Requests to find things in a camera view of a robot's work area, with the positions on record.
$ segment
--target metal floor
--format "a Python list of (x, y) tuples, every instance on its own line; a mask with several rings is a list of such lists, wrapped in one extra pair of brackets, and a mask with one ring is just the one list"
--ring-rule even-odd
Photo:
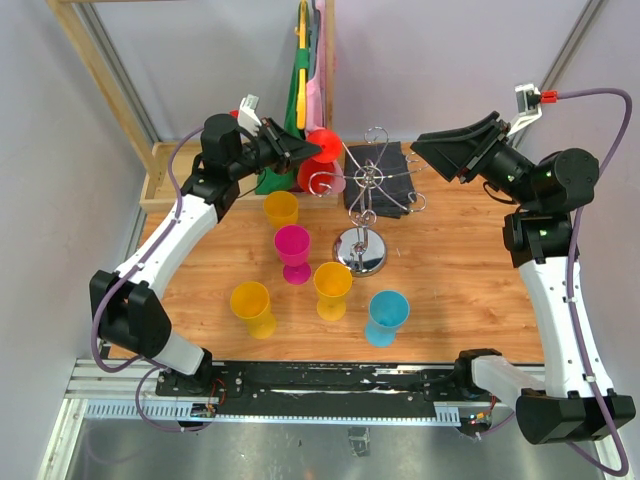
[(139, 420), (85, 420), (67, 480), (603, 478), (565, 445), (529, 445), (515, 421), (482, 441), (413, 426), (372, 426), (369, 440), (367, 455), (344, 425), (220, 423), (170, 434)]

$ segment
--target pink object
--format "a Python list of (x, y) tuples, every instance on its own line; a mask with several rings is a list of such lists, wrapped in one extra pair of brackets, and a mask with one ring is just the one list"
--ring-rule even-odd
[(344, 179), (344, 173), (337, 161), (333, 162), (333, 167), (335, 168), (336, 176), (331, 177), (331, 194), (337, 195), (338, 193), (344, 192), (344, 189), (347, 188), (347, 181)]
[(307, 134), (325, 127), (324, 102), (322, 93), (325, 86), (326, 75), (326, 44), (325, 36), (325, 3), (324, 0), (316, 0), (316, 10), (320, 12), (320, 31), (318, 32), (318, 51), (316, 52), (316, 71), (313, 78), (307, 80), (307, 122), (305, 132)]
[(300, 225), (287, 225), (276, 233), (273, 243), (284, 263), (282, 275), (293, 285), (302, 285), (311, 278), (311, 266), (307, 263), (311, 253), (311, 235)]

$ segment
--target cable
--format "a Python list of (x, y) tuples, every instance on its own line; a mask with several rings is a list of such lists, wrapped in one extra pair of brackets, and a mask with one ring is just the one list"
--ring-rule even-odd
[(211, 403), (211, 398), (215, 395), (216, 393), (216, 387), (218, 386), (218, 383), (220, 385), (222, 385), (222, 396), (220, 397), (220, 401), (218, 402), (218, 406), (221, 407), (222, 405), (224, 405), (224, 401), (227, 399), (227, 386), (225, 385), (225, 383), (220, 380), (219, 378), (216, 378), (213, 381), (213, 387), (211, 388), (211, 393), (209, 394), (209, 398), (207, 399), (207, 410), (209, 410), (209, 412), (211, 412), (212, 414), (215, 415), (215, 410), (214, 410), (214, 406)]
[[(625, 132), (627, 131), (627, 127), (629, 126), (629, 122), (631, 120), (631, 111), (633, 108), (633, 102), (631, 100), (631, 96), (624, 90), (618, 88), (593, 88), (590, 90), (578, 90), (575, 92), (567, 92), (567, 93), (559, 93), (558, 100), (565, 100), (571, 98), (579, 98), (586, 97), (590, 95), (618, 95), (622, 97), (625, 104), (625, 112), (624, 118), (622, 120), (622, 124), (620, 125), (620, 129), (618, 130), (618, 135), (611, 145), (611, 148), (607, 152), (604, 160), (600, 165), (600, 176), (604, 173), (605, 169), (611, 162), (613, 155), (615, 154), (622, 138), (624, 137)], [(578, 245), (578, 234), (580, 232), (580, 221), (582, 219), (582, 212), (584, 211), (584, 207), (580, 207), (576, 210), (575, 219), (573, 223), (573, 232), (571, 234), (571, 242), (569, 244), (569, 255), (567, 261), (567, 299), (573, 298), (574, 287), (573, 287), (573, 270), (574, 270), (574, 262), (576, 260), (576, 249)], [(585, 374), (587, 377), (594, 377), (593, 367), (591, 365), (591, 361), (589, 360), (589, 353), (587, 351), (587, 346), (584, 341), (584, 336), (582, 334), (582, 327), (580, 326), (580, 317), (578, 316), (578, 309), (576, 308), (575, 302), (567, 302), (569, 305), (569, 312), (571, 314), (571, 323), (573, 325), (573, 330), (576, 336), (576, 342), (578, 344), (578, 350), (580, 352), (580, 359), (582, 360), (582, 364), (584, 365)], [(613, 438), (613, 442), (616, 446), (616, 450), (618, 451), (618, 455), (620, 456), (620, 468), (618, 470), (614, 470), (611, 467), (603, 465), (598, 460), (593, 458), (587, 452), (585, 452), (582, 448), (578, 447), (575, 443), (569, 442), (569, 446), (578, 453), (581, 457), (587, 460), (592, 465), (598, 467), (603, 472), (613, 475), (616, 477), (623, 477), (627, 473), (629, 473), (629, 459), (627, 457), (627, 452), (624, 449), (624, 445), (622, 444), (622, 439), (620, 438), (620, 434), (618, 429), (611, 418), (611, 413), (609, 413), (609, 409), (605, 403), (604, 398), (602, 397), (602, 393), (600, 392), (600, 388), (596, 381), (589, 383), (591, 386), (591, 390), (593, 391), (593, 395), (598, 402), (598, 406), (600, 407), (600, 411), (605, 419), (607, 424), (607, 428), (611, 432), (611, 437)]]
[(484, 182), (482, 184), (482, 189), (484, 190), (484, 192), (489, 195), (489, 197), (491, 197), (493, 200), (495, 200), (496, 202), (499, 203), (503, 203), (504, 205), (517, 205), (518, 202), (516, 202), (515, 200), (506, 200), (504, 198), (498, 198), (495, 195), (493, 195), (489, 190), (487, 190), (487, 187), (491, 186), (491, 184), (489, 182)]
[(249, 195), (252, 192), (255, 192), (257, 189), (259, 189), (262, 184), (264, 183), (264, 181), (267, 179), (267, 174), (265, 173), (264, 176), (260, 179), (260, 181), (258, 182), (258, 184), (253, 187), (251, 190), (244, 192), (242, 195), (240, 195), (238, 198), (242, 198), (242, 197), (246, 197), (247, 195)]
[(199, 127), (196, 130), (194, 130), (191, 133), (189, 133), (187, 136), (185, 136), (182, 140), (180, 140), (178, 142), (176, 147), (171, 152), (171, 155), (169, 156), (169, 161), (168, 161), (168, 165), (167, 165), (167, 175), (169, 176), (169, 180), (171, 180), (171, 184), (173, 185), (173, 189), (176, 192), (176, 214), (175, 214), (175, 217), (171, 219), (171, 221), (169, 222), (167, 227), (158, 236), (156, 241), (153, 242), (153, 244), (151, 244), (151, 246), (149, 247), (147, 252), (144, 255), (142, 255), (142, 257), (140, 258), (139, 262), (136, 265), (134, 265), (131, 268), (131, 270), (129, 270), (124, 275), (122, 275), (122, 277), (115, 283), (115, 285), (113, 287), (111, 287), (107, 291), (105, 296), (102, 298), (102, 300), (98, 304), (98, 308), (96, 309), (96, 314), (93, 317), (93, 323), (91, 325), (91, 354), (93, 356), (94, 361), (98, 365), (98, 367), (100, 367), (103, 371), (105, 371), (107, 373), (121, 372), (122, 370), (124, 370), (125, 368), (130, 366), (135, 361), (141, 360), (141, 359), (146, 360), (147, 362), (149, 362), (152, 365), (154, 365), (154, 368), (149, 370), (142, 377), (142, 379), (140, 380), (140, 383), (138, 384), (138, 387), (136, 388), (136, 393), (134, 395), (134, 402), (136, 404), (136, 411), (138, 412), (138, 415), (140, 415), (140, 418), (142, 418), (142, 420), (145, 423), (151, 425), (154, 428), (157, 428), (160, 431), (167, 432), (167, 433), (198, 432), (198, 431), (203, 430), (204, 428), (208, 427), (210, 425), (210, 423), (207, 423), (206, 425), (203, 425), (201, 427), (179, 427), (179, 428), (178, 427), (166, 427), (164, 425), (159, 425), (159, 424), (155, 423), (153, 420), (151, 420), (149, 417), (147, 417), (145, 415), (144, 411), (142, 410), (142, 406), (140, 404), (140, 392), (142, 390), (142, 385), (144, 384), (144, 382), (147, 380), (147, 378), (149, 378), (149, 376), (152, 373), (155, 373), (158, 370), (165, 369), (167, 367), (165, 365), (161, 365), (158, 362), (153, 361), (152, 359), (144, 358), (142, 355), (136, 355), (135, 357), (125, 361), (124, 363), (122, 363), (121, 365), (118, 365), (117, 367), (108, 366), (102, 360), (102, 358), (100, 358), (100, 352), (98, 351), (98, 327), (100, 325), (100, 319), (102, 318), (102, 315), (104, 314), (104, 311), (106, 310), (107, 305), (109, 304), (109, 302), (111, 301), (113, 296), (116, 294), (116, 292), (118, 292), (118, 290), (120, 290), (120, 288), (122, 288), (122, 286), (136, 272), (140, 271), (139, 265), (144, 264), (151, 257), (151, 255), (158, 249), (158, 247), (164, 241), (164, 239), (167, 238), (169, 233), (171, 233), (171, 230), (173, 230), (173, 227), (178, 223), (178, 221), (180, 219), (180, 215), (182, 214), (182, 193), (180, 192), (180, 185), (178, 184), (178, 180), (176, 179), (176, 176), (173, 173), (173, 162), (174, 162), (174, 160), (176, 158), (176, 155), (178, 154), (178, 151), (180, 151), (180, 149), (192, 137), (194, 137), (198, 133), (202, 132), (203, 130), (204, 130), (204, 127)]
[(555, 157), (557, 154), (561, 153), (562, 150), (556, 150), (555, 152), (550, 153), (549, 155), (547, 155), (546, 157), (544, 157), (542, 160), (540, 160), (538, 162), (538, 165), (540, 165), (541, 163), (546, 162), (547, 160), (549, 160), (551, 157)]
[(487, 435), (491, 435), (492, 433), (496, 433), (498, 430), (500, 430), (502, 427), (504, 427), (507, 423), (509, 423), (511, 420), (513, 420), (516, 416), (516, 412), (511, 412), (507, 418), (505, 418), (503, 421), (501, 421), (498, 425), (495, 425), (493, 427), (491, 427), (489, 430), (487, 430), (484, 433), (481, 433), (480, 436), (482, 438), (484, 438)]
[(136, 272), (140, 271), (140, 267), (138, 265), (144, 264), (149, 259), (149, 257), (151, 257), (151, 255), (158, 249), (158, 247), (164, 241), (164, 239), (167, 238), (169, 233), (171, 233), (171, 230), (173, 230), (173, 227), (178, 223), (178, 220), (180, 219), (180, 214), (182, 213), (182, 193), (180, 192), (180, 185), (178, 184), (178, 180), (176, 179), (176, 176), (173, 173), (173, 161), (175, 160), (178, 151), (184, 146), (184, 144), (187, 143), (196, 134), (202, 132), (202, 130), (204, 130), (204, 127), (197, 128), (193, 132), (189, 133), (182, 140), (180, 140), (180, 142), (178, 142), (176, 147), (171, 152), (171, 155), (169, 156), (169, 162), (167, 165), (167, 175), (169, 175), (169, 180), (171, 180), (171, 184), (173, 185), (173, 188), (176, 192), (176, 216), (173, 219), (171, 219), (171, 221), (169, 222), (169, 225), (167, 225), (167, 228), (165, 228), (164, 231), (158, 236), (156, 241), (153, 242), (153, 244), (149, 247), (147, 252), (140, 258), (139, 262), (136, 265), (134, 265), (131, 270), (129, 270), (124, 275), (122, 275), (120, 279), (118, 279), (118, 281), (115, 283), (115, 285), (107, 291), (105, 296), (102, 297), (102, 300), (100, 300), (100, 303), (98, 304), (98, 308), (96, 308), (96, 313), (93, 316), (93, 323), (91, 325), (91, 355), (93, 356), (93, 360), (96, 362), (98, 367), (100, 367), (100, 369), (102, 369), (107, 373), (121, 372), (132, 363), (138, 360), (143, 360), (143, 359), (148, 361), (155, 367), (164, 368), (163, 365), (160, 365), (159, 363), (154, 362), (151, 359), (143, 358), (142, 355), (136, 355), (135, 357), (130, 358), (129, 360), (118, 365), (117, 367), (110, 367), (102, 360), (102, 358), (100, 358), (100, 352), (98, 351), (98, 328), (100, 326), (100, 319), (102, 318), (102, 315), (104, 314), (107, 308), (107, 305), (109, 304), (113, 296), (118, 292), (118, 290), (120, 290), (120, 288), (122, 288), (122, 286), (125, 283), (127, 283), (127, 281)]
[(153, 373), (157, 372), (158, 370), (160, 370), (160, 368), (154, 367), (144, 374), (144, 376), (140, 380), (140, 383), (138, 383), (138, 387), (136, 388), (136, 394), (133, 397), (136, 404), (136, 412), (138, 412), (138, 415), (140, 415), (140, 418), (142, 419), (142, 421), (148, 425), (151, 425), (153, 428), (156, 428), (161, 432), (165, 432), (165, 433), (199, 432), (200, 430), (204, 430), (209, 425), (211, 425), (211, 423), (213, 422), (207, 422), (204, 425), (201, 425), (199, 427), (166, 427), (164, 425), (160, 425), (159, 423), (154, 422), (153, 420), (151, 420), (149, 417), (145, 415), (144, 411), (142, 410), (142, 405), (140, 403), (140, 392), (142, 391), (142, 385), (147, 380), (147, 378), (149, 378)]
[(438, 383), (449, 383), (449, 382), (453, 382), (455, 377), (456, 377), (456, 372), (455, 372), (455, 370), (452, 370), (450, 374), (448, 374), (448, 375), (446, 375), (444, 377), (427, 378), (425, 380), (425, 383), (428, 383), (429, 386), (437, 385)]

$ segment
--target round metal base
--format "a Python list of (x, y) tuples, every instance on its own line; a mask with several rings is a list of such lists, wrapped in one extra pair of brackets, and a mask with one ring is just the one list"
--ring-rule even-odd
[(340, 234), (333, 244), (333, 258), (347, 266), (356, 277), (378, 273), (387, 260), (387, 246), (382, 237), (369, 229), (367, 250), (359, 254), (356, 248), (364, 240), (361, 228), (350, 228)]

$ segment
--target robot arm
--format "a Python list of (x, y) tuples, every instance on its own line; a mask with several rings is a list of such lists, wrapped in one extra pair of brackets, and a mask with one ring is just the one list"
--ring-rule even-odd
[[(97, 319), (98, 336), (179, 372), (194, 388), (211, 384), (212, 356), (172, 330), (160, 303), (169, 281), (238, 198), (240, 179), (265, 168), (285, 173), (321, 151), (289, 135), (273, 120), (259, 120), (256, 103), (256, 97), (243, 100), (238, 119), (227, 114), (207, 119), (202, 153), (194, 159), (181, 198), (131, 258), (112, 273), (98, 271), (90, 282), (94, 316), (108, 292), (111, 296)], [(250, 141), (243, 144), (241, 133)], [(125, 277), (126, 282), (113, 291)]]
[[(411, 145), (446, 180), (457, 177), (467, 183), (480, 175), (519, 205), (505, 217), (503, 238), (533, 303), (545, 382), (523, 373), (494, 350), (480, 350), (461, 353), (456, 383), (500, 398), (516, 412), (531, 443), (596, 440), (609, 433), (591, 388), (596, 378), (618, 426), (635, 416), (633, 400), (615, 393), (596, 349), (577, 260), (574, 292), (567, 298), (569, 214), (593, 200), (598, 161), (585, 150), (570, 148), (535, 165), (507, 144), (509, 131), (509, 124), (493, 112), (466, 128), (423, 134)], [(577, 307), (581, 336), (574, 333), (569, 302)], [(578, 342), (584, 342), (594, 375), (585, 374)]]

